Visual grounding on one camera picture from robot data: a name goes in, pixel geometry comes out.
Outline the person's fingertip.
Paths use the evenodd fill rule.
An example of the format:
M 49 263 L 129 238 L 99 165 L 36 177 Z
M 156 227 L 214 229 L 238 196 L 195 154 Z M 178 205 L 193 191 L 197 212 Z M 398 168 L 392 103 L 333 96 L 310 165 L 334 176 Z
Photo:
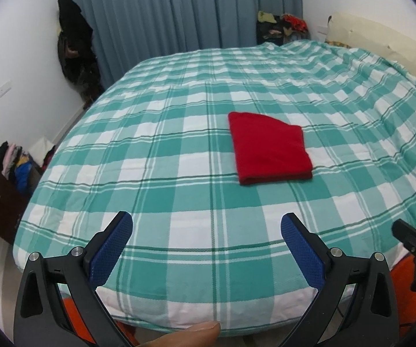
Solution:
M 163 335 L 152 341 L 141 344 L 147 347 L 207 347 L 214 346 L 220 335 L 220 323 L 204 322 L 188 327 L 185 330 Z

